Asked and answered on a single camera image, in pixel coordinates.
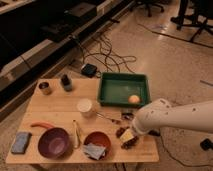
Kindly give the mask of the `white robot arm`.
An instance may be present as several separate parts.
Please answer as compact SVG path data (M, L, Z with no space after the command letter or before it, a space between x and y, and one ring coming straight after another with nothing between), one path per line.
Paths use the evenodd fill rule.
M125 143L161 127L213 133L213 100L172 107L167 100L157 99L136 111L120 140Z

